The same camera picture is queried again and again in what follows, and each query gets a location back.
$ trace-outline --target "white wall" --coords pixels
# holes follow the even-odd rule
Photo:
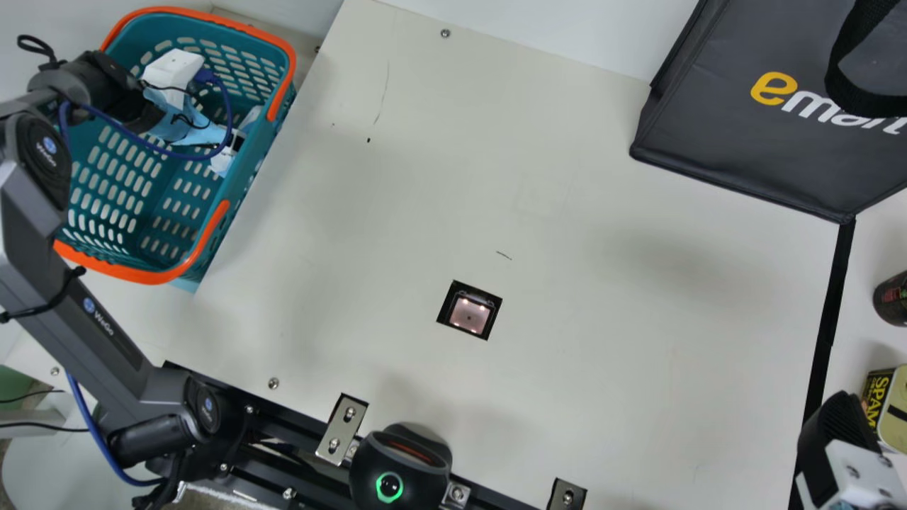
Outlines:
[[[324,37],[341,0],[213,0]],[[384,0],[451,25],[648,81],[696,0]]]

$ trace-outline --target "black shopping bag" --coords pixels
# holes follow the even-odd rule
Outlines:
[[[907,186],[907,2],[700,0],[651,88],[637,160],[840,223]]]

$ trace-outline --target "plastic basket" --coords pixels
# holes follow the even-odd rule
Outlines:
[[[101,119],[80,124],[70,131],[69,218],[54,244],[88,269],[149,285],[201,281],[296,95],[296,56],[289,44],[215,15],[142,9],[124,17],[101,49],[140,76],[146,64],[174,47],[205,57],[205,67],[227,87],[234,125],[254,106],[263,107],[227,177],[210,172],[207,162],[168,158],[133,144]],[[223,124],[217,87],[199,97],[198,107]]]

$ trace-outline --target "green object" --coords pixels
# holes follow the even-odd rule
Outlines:
[[[21,397],[28,393],[28,389],[34,381],[28,376],[24,376],[9,367],[0,366],[0,400],[10,400]],[[10,404],[0,404],[0,411],[10,411],[18,409],[22,402],[12,402]]]
[[[381,503],[393,503],[403,495],[403,480],[400,475],[388,471],[375,481],[375,492]]]

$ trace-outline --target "bag handle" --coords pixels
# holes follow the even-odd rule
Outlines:
[[[862,117],[907,116],[907,96],[871,93],[841,71],[841,61],[885,19],[901,0],[856,0],[834,41],[825,73],[825,90],[832,101],[848,113]]]

